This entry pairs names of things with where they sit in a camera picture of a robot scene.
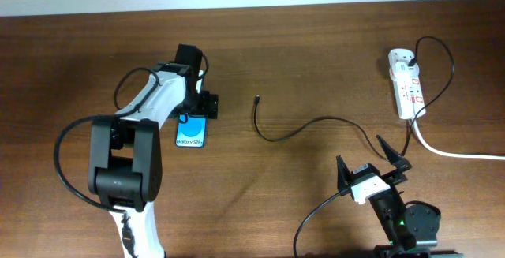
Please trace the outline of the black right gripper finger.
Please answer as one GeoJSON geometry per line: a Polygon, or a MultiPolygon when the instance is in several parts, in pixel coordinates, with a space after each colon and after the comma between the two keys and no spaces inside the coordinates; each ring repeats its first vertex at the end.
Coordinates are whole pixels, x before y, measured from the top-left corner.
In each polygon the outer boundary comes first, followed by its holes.
{"type": "Polygon", "coordinates": [[[336,166],[338,171],[337,190],[340,195],[347,195],[350,192],[351,175],[347,165],[340,155],[336,156],[336,166]]]}
{"type": "Polygon", "coordinates": [[[394,166],[399,171],[407,171],[412,168],[409,160],[407,160],[403,155],[400,155],[395,149],[393,149],[384,138],[380,135],[376,136],[386,155],[387,161],[394,166]]]}

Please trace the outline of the blue Galaxy smartphone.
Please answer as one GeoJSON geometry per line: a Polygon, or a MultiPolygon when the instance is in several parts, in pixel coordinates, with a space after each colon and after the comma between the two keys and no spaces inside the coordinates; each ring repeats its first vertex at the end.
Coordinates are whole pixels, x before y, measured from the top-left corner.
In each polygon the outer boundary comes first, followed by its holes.
{"type": "Polygon", "coordinates": [[[207,119],[180,115],[175,144],[180,148],[202,148],[206,137],[207,119]]]}

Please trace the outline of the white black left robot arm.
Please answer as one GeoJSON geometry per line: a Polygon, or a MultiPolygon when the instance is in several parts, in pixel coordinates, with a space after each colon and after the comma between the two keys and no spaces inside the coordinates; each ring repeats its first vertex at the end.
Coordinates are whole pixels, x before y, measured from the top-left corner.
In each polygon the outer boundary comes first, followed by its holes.
{"type": "Polygon", "coordinates": [[[154,200],[163,177],[160,131],[177,121],[175,144],[202,148],[215,95],[197,65],[159,63],[140,93],[111,120],[92,123],[88,188],[110,209],[125,257],[164,257],[154,200]]]}

